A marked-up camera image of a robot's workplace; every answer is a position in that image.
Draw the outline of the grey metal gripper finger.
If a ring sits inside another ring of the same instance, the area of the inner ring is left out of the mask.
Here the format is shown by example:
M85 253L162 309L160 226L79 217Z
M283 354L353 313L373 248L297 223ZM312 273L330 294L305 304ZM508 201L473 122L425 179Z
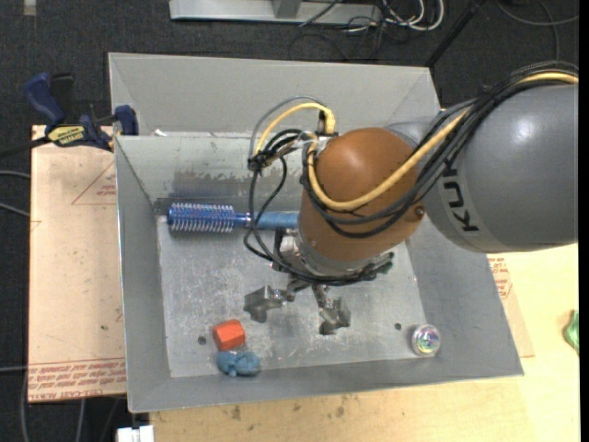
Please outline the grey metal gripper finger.
M340 328L351 326L352 313L343 297L328 298L319 308L319 316L322 318L319 326L321 335L332 335Z
M249 314L251 320L264 323L271 309L281 308L285 303L294 300L295 294L292 291L265 285L245 295L243 310Z

